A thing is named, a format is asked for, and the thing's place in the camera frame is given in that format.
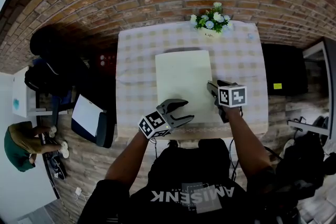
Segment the green t-shirt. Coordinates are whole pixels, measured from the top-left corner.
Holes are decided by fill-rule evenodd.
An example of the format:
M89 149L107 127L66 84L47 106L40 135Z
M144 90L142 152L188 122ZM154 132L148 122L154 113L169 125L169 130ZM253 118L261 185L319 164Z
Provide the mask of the green t-shirt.
M9 161L21 172L25 172L35 167L29 161L30 153L14 143L9 129L5 134L5 152Z

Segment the yellow sticky note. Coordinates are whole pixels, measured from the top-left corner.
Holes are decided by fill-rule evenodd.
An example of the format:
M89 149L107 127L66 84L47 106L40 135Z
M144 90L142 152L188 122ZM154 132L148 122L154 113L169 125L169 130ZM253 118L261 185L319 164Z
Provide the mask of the yellow sticky note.
M274 83L273 84L275 90L280 90L282 89L282 84L281 83Z

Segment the white cube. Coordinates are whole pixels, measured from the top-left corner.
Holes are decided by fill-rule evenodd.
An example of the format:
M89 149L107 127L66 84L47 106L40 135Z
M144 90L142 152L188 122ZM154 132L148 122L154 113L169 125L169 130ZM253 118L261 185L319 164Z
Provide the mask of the white cube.
M148 139L165 136L171 130L171 127L158 110L147 116L142 116L138 126Z
M246 86L233 85L218 87L218 103L229 108L247 105Z

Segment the white pot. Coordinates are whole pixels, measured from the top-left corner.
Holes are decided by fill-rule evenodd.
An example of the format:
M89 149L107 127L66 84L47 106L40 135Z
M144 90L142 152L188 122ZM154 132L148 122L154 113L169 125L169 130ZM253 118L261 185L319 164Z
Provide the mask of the white pot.
M202 27L198 29L197 31L200 35L208 37L208 38L219 38L222 36L222 32L217 33L215 30L207 29L205 27Z

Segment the person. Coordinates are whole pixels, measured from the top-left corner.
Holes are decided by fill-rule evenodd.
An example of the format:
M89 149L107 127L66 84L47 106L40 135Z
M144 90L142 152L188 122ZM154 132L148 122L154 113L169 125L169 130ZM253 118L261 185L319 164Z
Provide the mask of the person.
M61 145L42 145L38 134L56 133L56 127L32 126L30 121L12 124L5 134L5 153L9 161L21 172L35 167L37 154L60 151L63 157L69 157L68 144L63 141Z
M212 139L200 140L195 149L170 142L154 161L148 184L130 196L149 142L138 132L97 183L78 223L289 223L286 217L298 221L297 201L271 195L278 190L276 175L240 110L224 110L248 180L247 192L229 178L224 141Z

